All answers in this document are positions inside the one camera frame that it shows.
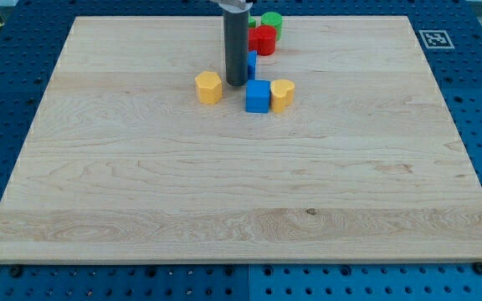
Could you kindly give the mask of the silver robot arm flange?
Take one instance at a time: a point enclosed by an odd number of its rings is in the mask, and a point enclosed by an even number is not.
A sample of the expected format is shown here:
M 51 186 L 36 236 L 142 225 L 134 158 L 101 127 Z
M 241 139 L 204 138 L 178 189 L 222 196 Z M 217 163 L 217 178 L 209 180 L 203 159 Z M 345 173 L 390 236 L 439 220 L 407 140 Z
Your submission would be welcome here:
M 219 5 L 220 8 L 231 13 L 242 13 L 253 6 L 252 0 L 210 0 Z

